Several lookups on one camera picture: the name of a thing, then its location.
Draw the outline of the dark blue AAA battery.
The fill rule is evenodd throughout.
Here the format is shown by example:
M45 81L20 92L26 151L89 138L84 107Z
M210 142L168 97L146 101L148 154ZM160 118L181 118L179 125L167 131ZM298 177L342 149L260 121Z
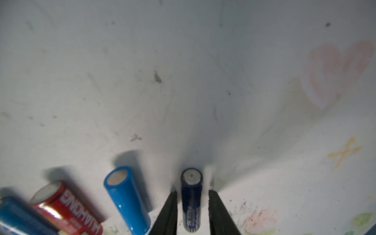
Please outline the dark blue AAA battery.
M200 228L202 183L202 173L193 167L181 174L183 226L189 233L195 233Z

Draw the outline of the red AA battery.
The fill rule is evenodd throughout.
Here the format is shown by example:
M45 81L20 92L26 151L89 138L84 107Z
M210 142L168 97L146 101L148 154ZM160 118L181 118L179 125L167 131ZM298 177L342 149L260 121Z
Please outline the red AA battery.
M69 235L102 235L103 227L63 181L54 181L31 198L44 218Z

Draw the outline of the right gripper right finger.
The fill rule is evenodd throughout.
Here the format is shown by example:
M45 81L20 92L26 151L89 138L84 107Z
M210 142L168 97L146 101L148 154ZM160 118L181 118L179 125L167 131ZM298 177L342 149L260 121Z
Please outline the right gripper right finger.
M211 235L241 235L218 193L209 190L209 223Z

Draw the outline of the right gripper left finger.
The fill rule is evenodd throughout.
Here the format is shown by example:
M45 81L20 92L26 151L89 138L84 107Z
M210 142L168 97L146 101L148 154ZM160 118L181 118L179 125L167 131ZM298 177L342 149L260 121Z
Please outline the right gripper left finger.
M177 191L171 192L162 207L150 235L177 235Z

